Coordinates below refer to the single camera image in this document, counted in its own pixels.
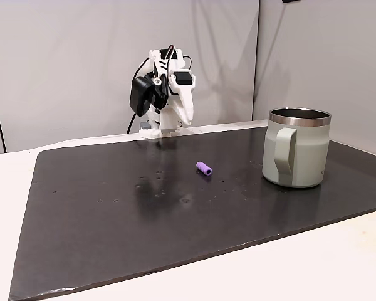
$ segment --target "mug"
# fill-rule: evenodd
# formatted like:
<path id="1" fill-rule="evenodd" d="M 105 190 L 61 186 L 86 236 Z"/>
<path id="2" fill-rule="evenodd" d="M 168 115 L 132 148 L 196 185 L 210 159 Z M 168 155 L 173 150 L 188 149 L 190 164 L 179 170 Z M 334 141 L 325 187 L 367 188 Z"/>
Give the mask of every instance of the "mug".
<path id="1" fill-rule="evenodd" d="M 332 116 L 307 108 L 270 111 L 263 176 L 278 185 L 308 188 L 323 180 Z"/>

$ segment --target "white table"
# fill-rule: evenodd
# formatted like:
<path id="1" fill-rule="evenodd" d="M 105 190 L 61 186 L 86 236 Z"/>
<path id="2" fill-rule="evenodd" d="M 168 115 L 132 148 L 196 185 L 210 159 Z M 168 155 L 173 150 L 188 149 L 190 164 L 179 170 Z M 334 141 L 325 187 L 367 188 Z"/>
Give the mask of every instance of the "white table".
<path id="1" fill-rule="evenodd" d="M 211 125 L 184 134 L 266 126 Z M 19 232 L 39 151 L 139 140 L 77 139 L 0 154 L 0 300 L 7 300 Z M 105 287 L 57 297 L 97 300 L 376 300 L 376 212 L 280 240 Z"/>

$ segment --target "purple cylinder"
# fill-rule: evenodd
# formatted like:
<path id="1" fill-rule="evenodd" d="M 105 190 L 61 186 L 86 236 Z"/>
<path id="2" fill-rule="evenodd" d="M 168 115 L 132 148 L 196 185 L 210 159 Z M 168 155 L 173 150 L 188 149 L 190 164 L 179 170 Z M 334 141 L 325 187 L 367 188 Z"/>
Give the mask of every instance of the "purple cylinder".
<path id="1" fill-rule="evenodd" d="M 203 172 L 205 176 L 210 176 L 212 174 L 212 169 L 201 161 L 196 164 L 196 168 Z"/>

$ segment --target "black board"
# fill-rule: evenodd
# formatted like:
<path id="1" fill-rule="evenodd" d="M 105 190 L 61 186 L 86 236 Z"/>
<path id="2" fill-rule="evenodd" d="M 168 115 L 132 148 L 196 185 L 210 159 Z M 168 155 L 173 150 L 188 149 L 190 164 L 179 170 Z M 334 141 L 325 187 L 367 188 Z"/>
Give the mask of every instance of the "black board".
<path id="1" fill-rule="evenodd" d="M 265 131 L 40 153 L 9 299 L 95 288 L 376 211 L 376 156 L 331 142 L 322 184 L 287 189 L 262 177 Z"/>

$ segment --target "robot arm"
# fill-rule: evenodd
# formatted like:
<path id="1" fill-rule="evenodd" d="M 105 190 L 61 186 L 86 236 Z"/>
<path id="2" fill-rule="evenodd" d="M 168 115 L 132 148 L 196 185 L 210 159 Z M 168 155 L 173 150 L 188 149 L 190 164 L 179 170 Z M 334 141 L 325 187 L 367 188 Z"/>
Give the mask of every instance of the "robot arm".
<path id="1" fill-rule="evenodd" d="M 154 50 L 132 81 L 130 106 L 138 116 L 148 115 L 149 124 L 140 133 L 147 138 L 175 132 L 179 121 L 187 127 L 194 117 L 192 90 L 196 78 L 180 49 Z"/>

